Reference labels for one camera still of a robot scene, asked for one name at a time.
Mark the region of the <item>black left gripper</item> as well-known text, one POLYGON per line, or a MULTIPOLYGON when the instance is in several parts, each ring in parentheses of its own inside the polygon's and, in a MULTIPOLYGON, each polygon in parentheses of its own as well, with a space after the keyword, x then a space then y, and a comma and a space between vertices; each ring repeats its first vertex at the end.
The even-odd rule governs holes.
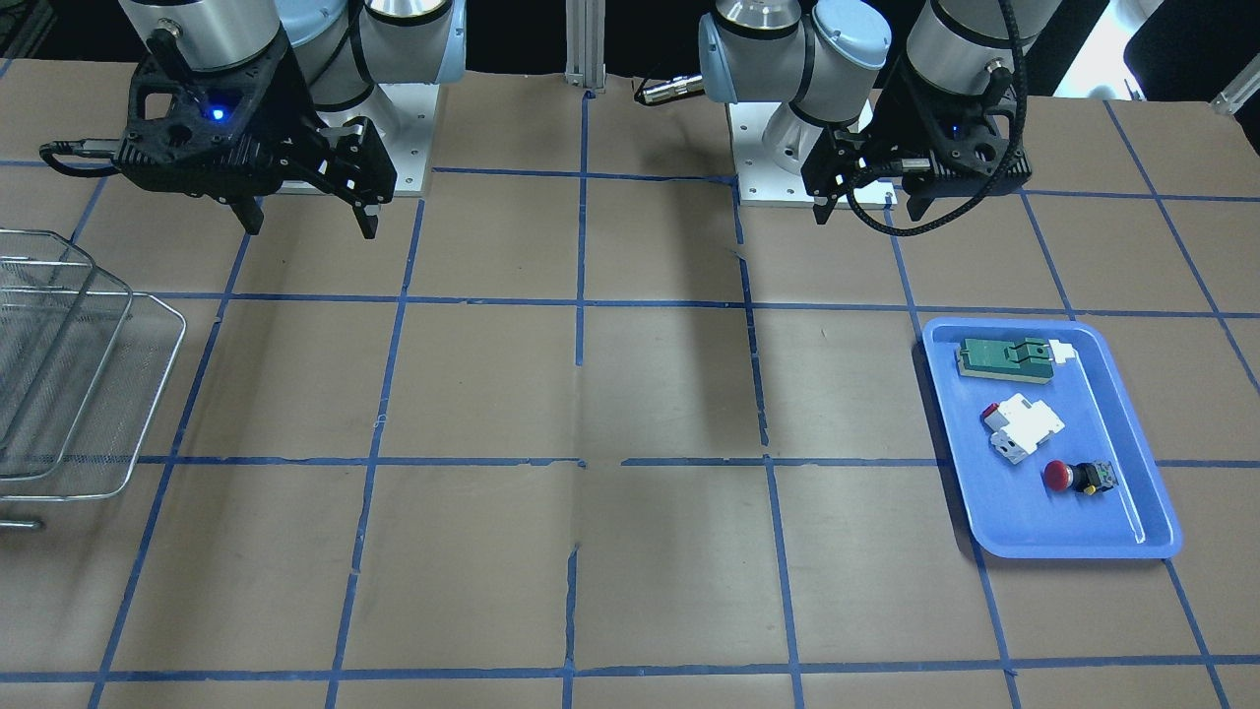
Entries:
POLYGON ((1014 120, 1028 96, 1008 62, 980 71, 976 94, 953 94, 919 76, 908 59, 895 63, 873 120, 852 133, 827 128, 801 167, 814 220, 827 225, 848 186, 898 178, 908 193, 908 219, 921 222, 939 198, 971 198, 990 178, 992 196, 1008 196, 1034 174, 1018 139, 995 117, 1014 120))

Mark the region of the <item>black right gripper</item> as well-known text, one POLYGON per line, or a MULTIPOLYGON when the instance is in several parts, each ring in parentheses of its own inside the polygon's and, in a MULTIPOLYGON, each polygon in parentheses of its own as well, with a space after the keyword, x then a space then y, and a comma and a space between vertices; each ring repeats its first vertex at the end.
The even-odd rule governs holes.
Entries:
POLYGON ((228 203, 243 230, 265 228, 265 198, 302 181, 352 205, 364 239, 397 174, 369 118, 330 126, 318 115, 284 29, 237 65, 194 69, 168 28, 146 37, 130 84, 129 116, 111 162, 154 191, 228 203))

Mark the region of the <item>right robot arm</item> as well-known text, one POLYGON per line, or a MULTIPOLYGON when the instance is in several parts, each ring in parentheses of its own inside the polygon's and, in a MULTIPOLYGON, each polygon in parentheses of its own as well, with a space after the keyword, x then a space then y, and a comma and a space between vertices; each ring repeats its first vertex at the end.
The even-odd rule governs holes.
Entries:
POLYGON ((125 1, 146 45, 110 164, 155 193, 210 198, 246 232, 289 181, 352 207, 372 239, 398 173, 388 84, 454 84, 464 1, 125 1))

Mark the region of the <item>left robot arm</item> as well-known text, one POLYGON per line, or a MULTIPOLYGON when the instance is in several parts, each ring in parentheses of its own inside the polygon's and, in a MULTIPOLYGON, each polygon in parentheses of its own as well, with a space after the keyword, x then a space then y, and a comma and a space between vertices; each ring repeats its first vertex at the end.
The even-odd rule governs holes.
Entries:
POLYGON ((1057 9, 927 1, 896 48, 864 1, 717 1, 699 20, 699 73, 634 98, 772 103, 764 145, 800 176, 816 224, 845 201, 874 230, 919 235, 1034 173, 1026 54, 1057 9))

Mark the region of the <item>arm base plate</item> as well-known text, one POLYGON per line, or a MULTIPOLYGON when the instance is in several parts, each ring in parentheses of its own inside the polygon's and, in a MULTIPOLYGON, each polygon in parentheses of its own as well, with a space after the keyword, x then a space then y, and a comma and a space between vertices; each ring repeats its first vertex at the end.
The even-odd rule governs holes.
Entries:
POLYGON ((731 103, 727 117, 742 205, 814 207, 801 167, 822 128, 781 102, 731 103))
POLYGON ((422 196, 441 98, 437 84, 346 84, 334 89, 321 117, 331 126, 372 120, 394 171, 391 196, 422 196))

